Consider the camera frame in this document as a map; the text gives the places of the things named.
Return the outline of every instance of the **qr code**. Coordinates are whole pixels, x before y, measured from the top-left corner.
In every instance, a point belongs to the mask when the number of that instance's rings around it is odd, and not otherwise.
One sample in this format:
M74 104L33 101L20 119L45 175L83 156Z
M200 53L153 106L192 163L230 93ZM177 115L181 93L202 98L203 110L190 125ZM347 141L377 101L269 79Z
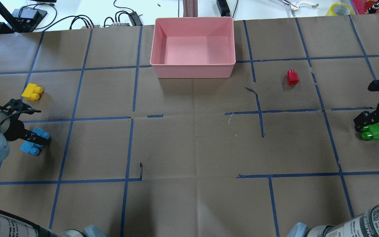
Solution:
M379 221L379 209L372 212L372 219L373 221Z

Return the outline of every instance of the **yellow toy block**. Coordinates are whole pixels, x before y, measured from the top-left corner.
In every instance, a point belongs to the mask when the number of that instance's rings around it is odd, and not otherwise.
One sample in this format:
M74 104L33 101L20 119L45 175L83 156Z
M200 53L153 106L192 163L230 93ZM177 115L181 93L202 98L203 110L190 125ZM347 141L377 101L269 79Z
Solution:
M36 85L29 83L27 84L26 89L24 90L23 94L21 96L24 97L24 99L35 101L40 99L40 94L43 93L43 88Z

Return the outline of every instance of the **white floor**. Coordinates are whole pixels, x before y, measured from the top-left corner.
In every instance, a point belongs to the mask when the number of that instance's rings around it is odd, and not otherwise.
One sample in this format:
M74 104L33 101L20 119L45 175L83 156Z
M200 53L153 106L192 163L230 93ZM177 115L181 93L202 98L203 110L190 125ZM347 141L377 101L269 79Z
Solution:
M1 0L1 2L10 12L19 9L21 6L36 3L31 0ZM308 5L301 5L301 8L296 12L297 17L325 15L334 3L343 2L351 5L350 0L310 0L310 2L320 4L320 6L313 9ZM236 0L227 0L227 3L232 13ZM179 17L183 16L182 0L117 0L116 5L129 7L139 15L142 14L141 21L144 25L154 24L155 19L160 17L178 17L178 9ZM55 7L58 10L57 20L68 15L84 14L88 15L93 23L100 25L103 25L106 17L113 17L115 12L120 11L113 6L113 0L58 0ZM49 6L41 6L40 8L48 11L48 15L40 24L40 26L45 26L52 21L55 12ZM198 0L198 16L220 16L216 0ZM287 17L293 17L290 8L281 3L280 0L240 0L234 18L235 20L249 20ZM71 20L72 18L65 19L50 30L67 30ZM129 23L130 21L128 17L122 16L121 22ZM73 29L79 29L82 26L83 23L77 21Z

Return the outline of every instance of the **cardboard surface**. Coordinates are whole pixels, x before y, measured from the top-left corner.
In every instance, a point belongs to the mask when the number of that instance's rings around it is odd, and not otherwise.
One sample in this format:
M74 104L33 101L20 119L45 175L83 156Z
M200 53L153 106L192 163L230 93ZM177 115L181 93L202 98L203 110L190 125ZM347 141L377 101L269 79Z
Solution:
M379 141L353 128L379 102L367 91L379 79L379 15L235 21L227 79L158 79L152 34L0 35L0 105L42 86L24 100L42 113L20 120L52 136L39 156L10 143L1 209L58 232L268 237L379 203Z

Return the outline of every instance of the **red toy block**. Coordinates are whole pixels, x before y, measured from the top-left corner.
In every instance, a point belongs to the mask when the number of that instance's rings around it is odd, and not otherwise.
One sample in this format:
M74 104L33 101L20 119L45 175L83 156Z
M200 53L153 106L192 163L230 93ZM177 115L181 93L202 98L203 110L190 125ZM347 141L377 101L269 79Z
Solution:
M299 81L298 74L295 71L293 71L293 69L290 69L288 71L288 85L294 86L298 84L298 81Z

